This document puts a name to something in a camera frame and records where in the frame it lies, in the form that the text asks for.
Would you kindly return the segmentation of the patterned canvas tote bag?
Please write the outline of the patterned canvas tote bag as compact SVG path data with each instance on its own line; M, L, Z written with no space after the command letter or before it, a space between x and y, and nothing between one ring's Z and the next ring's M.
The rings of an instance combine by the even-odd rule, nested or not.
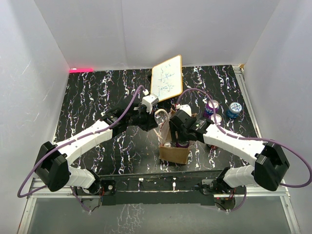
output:
M169 113L165 113L165 120L160 124L159 131L154 130L158 139L159 144L159 158L164 161L168 161L176 164L188 164L188 156L191 151L191 147L195 144L194 141L189 141L190 145L188 148L166 148L163 147L164 142L171 140L170 127L169 127L169 117L172 117L176 111L173 109Z

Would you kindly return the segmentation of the purple soda can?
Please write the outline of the purple soda can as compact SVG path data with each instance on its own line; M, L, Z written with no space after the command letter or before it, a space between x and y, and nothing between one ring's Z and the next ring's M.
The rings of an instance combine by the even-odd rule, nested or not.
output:
M219 109L219 102L216 100L208 101L207 104L205 105L205 110L203 113L203 116L206 118L209 118L211 115L214 114L214 112L217 113Z
M215 124L220 124L222 122L222 116L219 114L212 114L210 120Z

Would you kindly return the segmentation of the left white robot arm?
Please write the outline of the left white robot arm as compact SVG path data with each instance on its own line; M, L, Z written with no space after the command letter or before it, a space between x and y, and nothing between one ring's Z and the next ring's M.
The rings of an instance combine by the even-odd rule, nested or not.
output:
M148 132L158 126L154 111L145 105L133 106L127 112L121 108L109 111L91 127L79 134L52 144L42 144L36 163L36 175L51 192L64 186L80 187L94 195L100 191L101 180L90 169L72 167L72 163L97 145L122 134L129 126L137 126Z

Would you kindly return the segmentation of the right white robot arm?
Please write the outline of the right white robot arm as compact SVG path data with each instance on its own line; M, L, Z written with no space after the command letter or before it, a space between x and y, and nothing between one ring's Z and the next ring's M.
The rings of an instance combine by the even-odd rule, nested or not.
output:
M247 166L225 168L214 184L222 193L238 186L259 185L276 191L290 167L281 146L276 143L249 140L225 130L205 117L196 118L178 110L169 120L174 142L200 141L230 152L248 162Z

